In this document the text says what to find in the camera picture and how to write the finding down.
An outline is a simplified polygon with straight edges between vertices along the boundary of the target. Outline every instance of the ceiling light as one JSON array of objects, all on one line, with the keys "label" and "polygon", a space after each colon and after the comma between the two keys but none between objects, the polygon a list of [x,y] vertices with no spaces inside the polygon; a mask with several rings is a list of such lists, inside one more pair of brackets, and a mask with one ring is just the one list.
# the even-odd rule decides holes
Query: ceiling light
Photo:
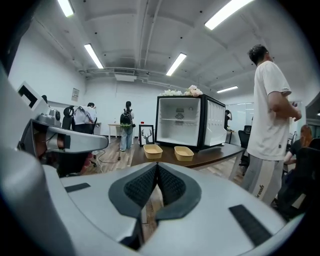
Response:
[{"label": "ceiling light", "polygon": [[230,90],[234,90],[234,89],[238,89],[238,86],[230,87],[230,88],[223,89],[223,90],[218,90],[216,93],[220,94],[220,93],[223,93],[223,92],[226,92],[226,91],[230,91]]},{"label": "ceiling light", "polygon": [[58,0],[58,3],[66,17],[69,17],[72,14],[74,14],[74,10],[72,9],[69,0]]},{"label": "ceiling light", "polygon": [[102,66],[100,60],[98,59],[94,49],[92,48],[91,44],[88,43],[84,46],[84,48],[86,49],[86,51],[88,52],[88,54],[90,55],[90,57],[93,59],[94,63],[96,64],[96,66],[99,69],[103,69],[104,67]]},{"label": "ceiling light", "polygon": [[178,58],[174,61],[172,66],[170,67],[169,71],[166,73],[167,76],[171,76],[173,72],[179,67],[179,65],[184,61],[184,59],[187,57],[187,55],[180,53]]},{"label": "ceiling light", "polygon": [[244,7],[246,4],[252,1],[253,0],[231,0],[224,7],[222,7],[222,9],[220,9],[215,15],[213,15],[213,17],[209,19],[209,21],[207,21],[204,25],[208,27],[210,30],[213,30],[229,16],[231,16],[240,8]]}]

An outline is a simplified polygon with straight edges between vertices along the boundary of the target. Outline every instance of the black backpack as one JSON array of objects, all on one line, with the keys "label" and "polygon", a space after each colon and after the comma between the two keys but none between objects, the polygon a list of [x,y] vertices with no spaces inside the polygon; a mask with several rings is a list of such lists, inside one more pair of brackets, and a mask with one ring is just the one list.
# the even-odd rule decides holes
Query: black backpack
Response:
[{"label": "black backpack", "polygon": [[120,116],[120,126],[121,127],[130,127],[132,125],[132,116],[131,116],[131,111],[123,110],[123,114]]}]

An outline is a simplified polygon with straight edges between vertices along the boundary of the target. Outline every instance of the floor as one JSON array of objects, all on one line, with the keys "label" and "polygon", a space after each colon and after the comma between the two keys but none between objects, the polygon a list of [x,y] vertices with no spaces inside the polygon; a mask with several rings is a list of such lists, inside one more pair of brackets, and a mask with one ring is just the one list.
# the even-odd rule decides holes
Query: floor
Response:
[{"label": "floor", "polygon": [[[120,138],[111,138],[111,142],[108,148],[105,149],[105,153],[103,151],[96,152],[96,157],[99,159],[101,164],[101,168],[99,165],[97,167],[93,167],[90,165],[87,171],[83,175],[93,175],[97,173],[107,173],[116,170],[125,169],[130,167],[131,161],[135,151],[135,145],[132,145],[132,148],[126,150],[125,152],[120,152],[119,155],[119,143]],[[134,144],[138,144],[138,140],[134,139]],[[235,163],[235,158],[230,159],[228,161],[219,163],[212,167],[208,167],[199,172],[211,173],[213,175],[217,175],[222,178],[228,178],[233,165]],[[233,182],[236,184],[240,184],[243,180],[242,176],[242,167],[239,167],[236,177],[233,179]],[[155,222],[156,212],[163,207],[163,199],[162,194],[158,186],[155,187],[154,191],[151,194],[149,201],[147,202],[146,208],[146,216],[147,223],[142,224],[144,240],[147,241],[149,237],[155,232],[157,225]]]}]

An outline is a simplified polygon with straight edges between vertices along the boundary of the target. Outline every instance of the hand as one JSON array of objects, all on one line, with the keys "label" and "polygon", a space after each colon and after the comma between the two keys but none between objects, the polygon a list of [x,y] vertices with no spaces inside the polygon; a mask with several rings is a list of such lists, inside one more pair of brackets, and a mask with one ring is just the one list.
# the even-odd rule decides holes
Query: hand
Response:
[{"label": "hand", "polygon": [[296,121],[300,120],[301,117],[302,117],[301,111],[300,111],[300,110],[297,110],[297,111],[296,111],[296,116],[295,116],[295,118],[294,118],[294,121],[296,122]]}]

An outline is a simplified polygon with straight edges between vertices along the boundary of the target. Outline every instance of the mini fridge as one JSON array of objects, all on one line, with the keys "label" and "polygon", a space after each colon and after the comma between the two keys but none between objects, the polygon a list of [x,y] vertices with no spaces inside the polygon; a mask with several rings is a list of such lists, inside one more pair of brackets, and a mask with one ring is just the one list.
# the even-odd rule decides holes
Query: mini fridge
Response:
[{"label": "mini fridge", "polygon": [[155,142],[199,151],[226,141],[226,106],[207,95],[158,96]]}]

